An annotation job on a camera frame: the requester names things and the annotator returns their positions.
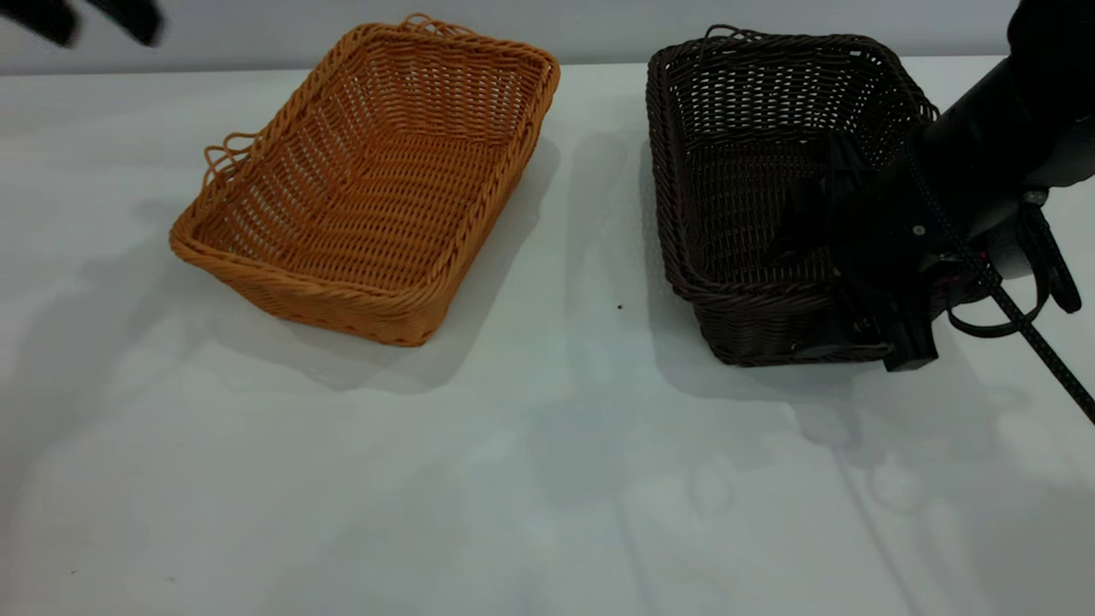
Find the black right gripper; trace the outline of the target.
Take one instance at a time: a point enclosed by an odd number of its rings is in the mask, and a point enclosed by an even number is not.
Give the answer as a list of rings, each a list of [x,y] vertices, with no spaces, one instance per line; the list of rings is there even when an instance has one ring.
[[[932,332],[927,256],[941,239],[915,175],[938,153],[933,129],[915,128],[883,167],[852,133],[826,136],[826,174],[791,181],[766,261],[791,266],[825,246],[834,265],[832,304],[791,355],[881,360],[891,373],[938,357]]]

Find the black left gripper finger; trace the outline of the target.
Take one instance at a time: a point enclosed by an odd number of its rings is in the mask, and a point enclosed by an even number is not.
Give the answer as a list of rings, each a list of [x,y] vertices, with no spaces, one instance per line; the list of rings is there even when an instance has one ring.
[[[164,15],[157,1],[147,0],[91,0],[90,5],[110,19],[130,38],[145,47],[159,45],[165,25]]]
[[[66,1],[1,1],[1,15],[60,47],[70,47],[79,19]]]

